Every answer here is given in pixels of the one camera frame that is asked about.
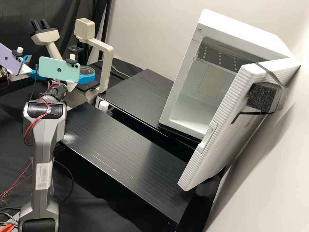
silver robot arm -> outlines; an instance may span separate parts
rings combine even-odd
[[[40,99],[25,105],[23,131],[25,143],[32,147],[33,186],[31,202],[20,211],[19,232],[58,231],[59,206],[50,199],[52,152],[56,142],[62,140],[65,133],[67,107],[62,99],[67,91],[67,87],[59,83],[49,88]]]

black ribbed surface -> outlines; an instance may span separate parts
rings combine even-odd
[[[179,223],[194,194],[177,185],[185,162],[88,103],[68,112],[63,143]]]
[[[150,69],[132,76],[100,95],[120,108],[158,128],[159,119],[173,82]]]

white bottle cap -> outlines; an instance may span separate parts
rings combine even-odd
[[[70,54],[70,60],[75,60],[75,54]]]
[[[22,52],[23,52],[23,48],[22,48],[22,47],[18,47],[18,48],[17,48],[17,52],[18,52],[18,53],[22,53]]]
[[[100,101],[99,109],[102,111],[108,110],[109,103],[107,101]]]

purple iphone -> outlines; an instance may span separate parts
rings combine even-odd
[[[10,49],[0,43],[0,65],[5,67],[9,73],[18,75],[23,65],[23,59],[14,56]]]

white wall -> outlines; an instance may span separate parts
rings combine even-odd
[[[174,80],[203,8],[277,34],[303,63],[284,109],[233,166],[207,232],[309,231],[308,0],[117,0],[108,43],[115,57]]]
[[[207,232],[309,231],[309,18],[303,17],[309,15],[309,2],[293,3],[273,11],[279,16],[298,8],[292,26],[273,27],[303,64],[284,109],[266,118],[233,165]]]
[[[292,46],[298,38],[290,34],[297,35],[305,27],[305,20],[294,19],[307,17],[305,2],[114,0],[107,43],[114,47],[116,58],[175,80],[204,8],[273,32]]]

